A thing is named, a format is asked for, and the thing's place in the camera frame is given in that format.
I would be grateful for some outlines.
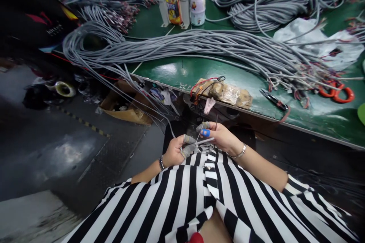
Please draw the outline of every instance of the hand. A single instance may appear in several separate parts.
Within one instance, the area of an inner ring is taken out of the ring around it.
[[[200,134],[204,133],[203,129],[207,129],[206,131],[208,131],[209,137],[214,137],[214,141],[211,143],[215,144],[222,151],[227,152],[232,157],[241,153],[244,146],[243,142],[233,135],[223,124],[206,121],[197,127],[197,131]]]
[[[170,144],[168,145],[166,153],[162,157],[162,163],[164,167],[167,168],[174,165],[180,165],[185,159],[181,154],[180,148],[184,144],[192,144],[194,142],[195,140],[188,135],[181,135],[177,138],[172,139],[170,141]]]

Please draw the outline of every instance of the yellow-black floor stripe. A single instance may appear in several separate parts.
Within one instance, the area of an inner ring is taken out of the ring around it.
[[[103,130],[97,128],[95,125],[92,125],[91,123],[87,122],[87,121],[84,121],[82,118],[79,118],[78,116],[68,112],[66,109],[63,109],[62,107],[60,106],[56,106],[56,108],[58,110],[60,110],[62,113],[65,113],[66,115],[70,116],[71,118],[77,120],[79,123],[82,123],[83,125],[87,126],[87,127],[90,127],[92,130],[94,130],[95,132],[99,133],[100,135],[102,136],[105,136],[105,137],[110,137],[109,134],[106,134],[104,133]]]

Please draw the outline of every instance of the beige tape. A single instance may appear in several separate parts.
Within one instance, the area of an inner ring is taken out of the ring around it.
[[[73,97],[76,95],[75,88],[68,83],[56,82],[56,84],[54,86],[56,88],[57,93],[63,97],[70,98],[70,97]]]

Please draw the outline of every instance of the wire cutters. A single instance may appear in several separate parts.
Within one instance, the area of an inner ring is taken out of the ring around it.
[[[276,99],[273,95],[271,95],[269,92],[267,92],[265,89],[260,89],[260,92],[262,95],[264,95],[269,101],[274,103],[280,110],[286,111],[288,110],[288,106],[286,104],[283,104],[281,101]]]
[[[354,92],[349,88],[349,87],[346,87],[345,88],[345,84],[341,84],[341,83],[336,83],[336,82],[331,82],[330,83],[331,86],[333,87],[337,87],[339,88],[340,90],[335,90],[335,89],[331,89],[330,90],[330,93],[327,93],[322,86],[319,86],[318,89],[319,89],[319,93],[325,97],[325,98],[332,98],[335,102],[337,103],[349,103],[349,102],[352,102],[354,99],[355,99],[355,94]],[[346,94],[347,94],[347,99],[341,99],[339,97],[339,94],[341,91],[345,91]]]

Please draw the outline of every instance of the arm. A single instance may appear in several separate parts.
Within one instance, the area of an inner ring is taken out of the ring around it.
[[[157,174],[161,171],[159,161],[154,161],[146,170],[142,171],[141,173],[135,175],[132,177],[132,182],[149,182],[151,179],[153,179]]]
[[[210,137],[214,144],[230,156],[235,157],[242,152],[243,142],[233,135],[224,125],[215,122],[204,123],[210,129]],[[259,180],[282,192],[288,182],[288,174],[260,156],[255,150],[246,145],[245,154],[236,159],[238,165],[250,172]]]
[[[165,168],[174,165],[180,165],[184,161],[184,157],[181,155],[180,148],[184,144],[193,143],[194,140],[188,135],[181,135],[170,141],[166,153],[162,156],[162,164]],[[185,156],[191,154],[192,150],[190,145],[183,149]],[[159,160],[154,161],[146,170],[132,177],[131,184],[137,182],[149,182],[157,174],[161,172]]]

